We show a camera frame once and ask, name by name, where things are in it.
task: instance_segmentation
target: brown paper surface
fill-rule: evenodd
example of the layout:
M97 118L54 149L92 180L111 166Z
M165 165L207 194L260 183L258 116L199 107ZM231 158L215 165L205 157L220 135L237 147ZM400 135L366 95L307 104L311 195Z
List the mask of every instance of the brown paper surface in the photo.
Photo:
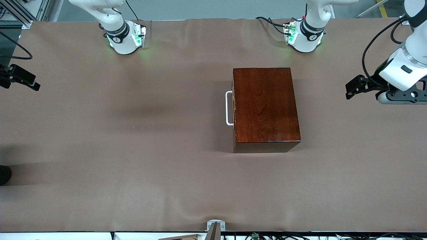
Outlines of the brown paper surface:
M98 23L35 22L13 61L39 92L0 89L1 231L425 231L425 106L345 99L393 19L333 19L313 53L258 20L152 22L116 54ZM397 39L410 33L399 27ZM370 73L397 47L385 32ZM224 94L237 67L291 67L302 142L233 154Z

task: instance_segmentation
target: wood grain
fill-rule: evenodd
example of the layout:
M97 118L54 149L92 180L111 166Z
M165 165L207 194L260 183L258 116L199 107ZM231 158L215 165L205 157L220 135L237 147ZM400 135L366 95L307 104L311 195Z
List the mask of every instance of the wood grain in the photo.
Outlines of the wood grain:
M290 68L235 68L233 91L234 152L287 152L301 141Z

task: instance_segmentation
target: wire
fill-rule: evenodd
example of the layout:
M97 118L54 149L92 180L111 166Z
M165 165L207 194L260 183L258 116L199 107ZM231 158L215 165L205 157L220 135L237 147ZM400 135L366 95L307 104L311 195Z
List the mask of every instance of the wire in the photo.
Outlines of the wire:
M119 11L117 11L117 10L115 10L114 8L111 8L113 11L115 11L116 13L118 13L118 14L122 14L121 12L119 12Z
M18 56L5 56L5 55L0 55L0 57L3 58L10 58L10 59L22 59L22 60L30 60L32 59L32 54L23 46L21 46L19 43L15 42L15 40L13 40L12 38L10 38L8 35L4 34L2 31L0 31L0 34L3 35L3 37L9 39L9 41L11 41L12 43L14 43L16 46L20 47L22 50L24 50L24 52L26 52L28 54L28 57L18 57Z
M0 16L0 19L4 17L4 15L6 14L6 12L7 12L7 11L6 11L6 9L5 9L5 8L3 8L2 6L0 6L0 15L1 15L1 16Z
M391 235L392 237L397 236L397 237L404 238L404 239L406 239L406 240L412 240L412 238L410 238L410 237L407 237L407 236L404 236L404 235L401 235L401 234L397 234L397 233L392 233L392 232L390 232L390 233L386 233L386 234L381 235L381 236L379 236L379 237L369 238L369 239L371 239L371 240L376 240L376 239L378 239L378 238L380 238L380 237L386 237L386 236L389 236L389 235Z
M287 36L290 36L291 34L290 33L284 33L284 32L282 32L281 30L279 30L278 28L277 28L277 26L281 26L281 27L283 27L283 25L280 25L280 24L278 24L278 23L273 23L273 20L271 20L271 18L264 18L264 17L257 17L257 18L255 18L255 19L262 19L262 20L265 20L267 23L269 23L269 24L271 24L271 25L273 25L273 27L278 31L278 32L280 32L281 34L284 34L284 35L287 35Z
M134 12L134 10L132 9L132 7L129 5L128 0L126 0L126 4L128 5L128 7L130 8L130 10L133 12L133 14L136 17L136 20L139 20L138 16L136 15L136 13Z
M377 84L377 85L379 85L379 86L382 86L382 87L384 87L384 85L383 84L380 84L380 83L378 83L377 81L375 81L375 80L373 80L372 78L371 78L371 76L369 75L369 73L368 73L368 71L366 70L366 66L365 66L365 55L366 55L366 52L368 51L368 49L369 49L369 47L374 43L374 41L383 33L383 32L385 32L387 29L389 29L391 26L393 26L393 25L395 25L396 23L398 23L399 21L401 21L402 20L402 18L404 18L404 17L401 17L401 18L399 18L399 19L397 19L396 21L394 21L394 22L392 22L392 23L390 23L388 26L386 26L383 30L381 30L379 33L377 33L376 35L375 35L375 37L371 40L371 42L368 44L368 46L365 48L365 51L363 51L363 55L362 55L362 68L363 68L363 72L365 73L365 75L366 75L366 77L369 79L369 80L371 80L373 83L375 83L375 84Z
M392 39L392 41L396 44L401 44L401 41L397 41L395 39L395 31L397 29L398 26L400 26L402 24L402 22L406 21L406 17L403 17L401 21L399 21L392 29L392 32L390 33L390 38Z

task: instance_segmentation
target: black object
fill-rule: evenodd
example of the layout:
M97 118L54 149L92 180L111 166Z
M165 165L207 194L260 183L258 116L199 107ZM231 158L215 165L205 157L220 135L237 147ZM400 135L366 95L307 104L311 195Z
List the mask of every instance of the black object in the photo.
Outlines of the black object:
M302 35L306 36L308 41L315 41L318 37L320 37L320 35L322 35L324 29L325 27L315 28L310 26L305 18L300 25Z
M11 176L12 171L10 170L10 167L0 165L0 186L6 184L10 180Z
M351 99L354 95L360 93L367 93L370 91L378 91L375 97L378 100L380 94L386 92L386 98L389 101L402 101L402 102L427 102L426 83L427 77L420 79L418 82L422 83L419 89L417 84L414 84L410 89L401 91L395 86L387 83L380 75L380 71L385 68L387 62L377 68L374 75L370 78L365 78L363 75L358 75L345 85L347 100Z
M379 73L382 69L384 69L387 62L383 62L383 64L377 68L374 75L370 77L365 77L363 75L357 75L355 78L353 78L351 81L349 81L345 85L346 93L345 97L347 100L351 99L354 95L360 94L360 93L367 93L370 91L388 91L389 84L380 77Z
M414 84L410 89L406 91L401 91L397 88L395 88L393 85L389 84L388 90L383 90L375 94L375 96L378 99L378 96L386 92L386 98L389 101L403 101L403 102L427 102L427 91L426 91L426 81L427 78L424 77L418 82L423 84L423 87L421 89L417 88L417 85Z
M12 82L25 85L34 91L40 89L40 84L36 83L34 74L16 64L11 64L10 67L0 64L0 86L9 88Z

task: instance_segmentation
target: metal bracket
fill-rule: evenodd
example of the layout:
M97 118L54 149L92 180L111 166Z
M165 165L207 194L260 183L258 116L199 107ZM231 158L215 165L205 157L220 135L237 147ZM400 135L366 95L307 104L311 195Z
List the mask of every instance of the metal bracket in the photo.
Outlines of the metal bracket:
M29 29L31 27L31 25L32 25L32 22L33 22L33 20L30 20L28 24L22 25L21 29L22 30Z
M225 221L218 220L218 219L213 219L213 220L208 221L207 231L209 231L209 228L211 227L211 225L216 223L216 222L219 223L221 231L225 231Z
M345 85L345 89L347 91L345 93L345 97L347 100L349 100L356 94L367 93L370 91L387 90L387 83L385 82L384 85L385 86L377 85L368 78L365 78L363 75L357 75Z
M222 231L223 227L225 230L225 222L224 221L222 221L222 220L209 220L208 221L208 234L206 234L205 240L221 240L221 231Z
M37 20L31 12L17 0L0 0L0 5L22 23L22 29L29 29L32 21Z
M426 81L427 78L424 77L420 81L417 82L422 84L422 88L418 89L417 84L413 85L410 89L406 91L400 91L394 86L390 85L389 90L386 92L386 98L389 101L400 101L400 102L427 102L427 90L426 90ZM375 96L377 97L383 93L378 92Z

